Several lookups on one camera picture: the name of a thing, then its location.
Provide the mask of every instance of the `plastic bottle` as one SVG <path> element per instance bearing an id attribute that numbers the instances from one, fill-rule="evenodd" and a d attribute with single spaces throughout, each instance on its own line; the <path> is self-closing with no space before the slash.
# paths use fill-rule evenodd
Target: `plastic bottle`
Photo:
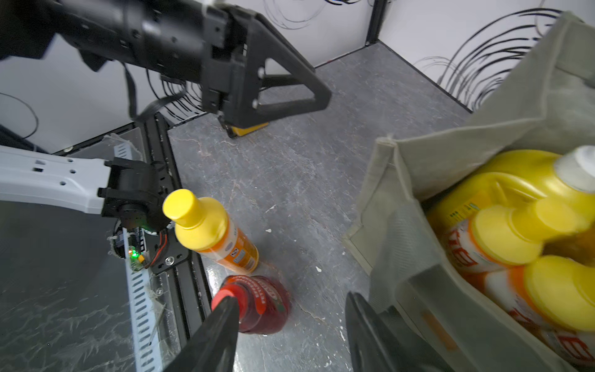
<path id="1" fill-rule="evenodd" d="M 595 367 L 595 333 L 562 329 L 531 331 L 567 362 Z"/>
<path id="2" fill-rule="evenodd" d="M 438 236 L 477 211 L 495 204 L 519 208 L 536 199 L 564 201 L 580 217 L 579 231 L 595 221 L 595 146 L 560 156 L 538 150 L 496 155 L 428 212 Z"/>
<path id="3" fill-rule="evenodd" d="M 518 209 L 492 205 L 453 227 L 443 246 L 459 271 L 483 273 L 535 261 L 546 240 L 573 233 L 577 225 L 577 214 L 557 199 Z"/>
<path id="4" fill-rule="evenodd" d="M 558 256 L 467 281 L 520 323 L 595 331 L 595 268 Z"/>
<path id="5" fill-rule="evenodd" d="M 240 332 L 270 335 L 279 332 L 289 316 L 289 294 L 281 283 L 264 276 L 228 276 L 213 297 L 214 310 L 225 297 L 240 305 Z"/>
<path id="6" fill-rule="evenodd" d="M 572 258 L 580 264 L 595 267 L 595 227 L 549 242 L 543 253 Z"/>
<path id="7" fill-rule="evenodd" d="M 176 222 L 176 237 L 186 248 L 239 274 L 258 265 L 257 248 L 215 199 L 179 189 L 167 196 L 163 213 Z"/>

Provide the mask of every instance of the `concrete floor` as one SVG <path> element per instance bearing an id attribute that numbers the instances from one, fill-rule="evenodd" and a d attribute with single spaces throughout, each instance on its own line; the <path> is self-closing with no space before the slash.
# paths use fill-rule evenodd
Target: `concrete floor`
<path id="1" fill-rule="evenodd" d="M 369 278 L 340 237 L 356 217 L 374 139 L 448 129 L 469 115 L 382 44 L 322 66 L 317 75 L 333 92 L 324 111 L 237 139 L 213 115 L 170 130 L 184 187 L 221 201 L 259 248 L 254 274 L 279 278 L 292 295 L 282 332 L 240 335 L 235 371 L 352 370 L 345 296 L 367 296 Z M 262 101 L 301 94 L 299 87 L 270 89 Z M 205 268 L 215 293 L 231 273 L 208 260 Z"/>

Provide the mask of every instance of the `white wall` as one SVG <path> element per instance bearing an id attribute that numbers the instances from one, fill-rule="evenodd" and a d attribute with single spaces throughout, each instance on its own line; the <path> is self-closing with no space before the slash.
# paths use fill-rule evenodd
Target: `white wall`
<path id="1" fill-rule="evenodd" d="M 319 65 L 364 45 L 372 13 L 368 1 L 231 2 L 262 13 L 313 65 Z M 130 71 L 136 81 L 140 112 L 155 96 L 147 83 L 145 70 L 131 66 Z M 157 95 L 163 96 L 156 73 L 151 73 L 151 80 Z M 193 88 L 200 93 L 196 85 Z M 82 62 L 77 50 L 61 37 L 54 39 L 43 60 L 13 57 L 0 61 L 0 92 L 31 105 L 40 124 L 29 140 L 50 153 L 130 122 L 121 64 L 108 62 L 94 73 Z M 198 112 L 187 102 L 184 106 L 168 106 L 174 117 L 166 110 L 162 112 L 174 122 Z M 33 130 L 34 123 L 23 104 L 0 95 L 0 124 L 25 136 Z"/>
<path id="2" fill-rule="evenodd" d="M 593 0 L 394 0 L 380 40 L 474 110 L 547 32 L 555 10 L 595 24 Z"/>

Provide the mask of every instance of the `bottle label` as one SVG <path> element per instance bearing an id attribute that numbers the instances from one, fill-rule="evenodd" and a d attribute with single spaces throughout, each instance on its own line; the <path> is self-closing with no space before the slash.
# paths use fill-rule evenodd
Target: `bottle label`
<path id="1" fill-rule="evenodd" d="M 485 191 L 481 190 L 472 197 L 464 202 L 461 206 L 457 207 L 446 216 L 447 228 L 458 224 L 459 222 L 466 220 L 480 210 L 491 206 L 490 195 Z"/>
<path id="2" fill-rule="evenodd" d="M 258 250 L 231 218 L 227 221 L 223 239 L 200 254 L 239 274 L 249 274 L 256 266 Z"/>
<path id="3" fill-rule="evenodd" d="M 256 307 L 256 312 L 259 315 L 264 314 L 267 310 L 267 295 L 265 290 L 260 285 L 260 281 L 256 281 L 256 278 L 251 278 L 249 276 L 244 275 L 235 275 L 228 277 L 229 279 L 223 283 L 223 285 L 239 282 L 245 284 L 252 292 L 252 296 L 254 297 L 254 306 Z"/>
<path id="4" fill-rule="evenodd" d="M 574 364 L 595 366 L 595 333 L 542 330 L 545 343 L 564 360 Z"/>
<path id="5" fill-rule="evenodd" d="M 473 236 L 472 221 L 469 219 L 445 235 L 443 246 L 450 262 L 459 271 L 478 274 L 509 267 L 492 259 L 481 249 Z"/>
<path id="6" fill-rule="evenodd" d="M 277 312 L 284 313 L 287 311 L 287 309 L 285 309 L 285 305 L 283 305 L 283 300 L 281 299 L 279 292 L 277 292 L 277 290 L 273 286 L 269 285 L 262 279 L 254 278 L 254 280 L 256 280 L 258 284 L 261 285 L 261 287 L 265 290 L 269 298 L 273 300 L 273 304 L 275 305 Z"/>
<path id="7" fill-rule="evenodd" d="M 517 322 L 552 327 L 525 290 L 524 267 L 488 273 L 484 280 L 484 294 Z"/>

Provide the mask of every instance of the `black bracket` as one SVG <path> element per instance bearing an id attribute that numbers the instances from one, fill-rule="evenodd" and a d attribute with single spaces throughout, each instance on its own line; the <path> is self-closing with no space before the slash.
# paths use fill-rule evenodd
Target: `black bracket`
<path id="1" fill-rule="evenodd" d="M 143 227 L 161 231 L 169 219 L 161 211 L 163 197 L 159 195 L 159 182 L 154 167 L 143 161 L 114 158 L 106 161 L 111 167 L 108 185 L 97 190 L 104 198 L 102 217 L 118 217 L 122 226 L 131 230 Z"/>
<path id="2" fill-rule="evenodd" d="M 145 234 L 145 242 L 147 247 L 150 248 L 149 251 L 151 252 L 152 259 L 159 249 L 159 236 L 147 236 Z M 174 230 L 167 230 L 167 244 L 151 267 L 151 271 L 155 275 L 161 274 L 187 260 L 190 253 L 192 253 L 191 250 L 177 240 Z"/>
<path id="3" fill-rule="evenodd" d="M 225 49 L 217 48 L 218 39 L 210 40 L 205 32 L 206 56 L 201 78 L 205 111 L 220 110 L 225 124 L 246 129 L 328 106 L 330 89 L 316 76 L 314 67 L 266 18 L 227 4 L 218 5 L 218 9 L 209 8 L 209 11 L 205 25 L 211 23 L 209 16 L 217 18 L 224 11 L 231 18 L 231 26 L 227 38 L 230 42 Z M 279 63 L 289 75 L 265 75 L 267 59 Z M 289 85 L 304 85 L 314 97 L 276 104 L 258 102 L 262 88 Z"/>

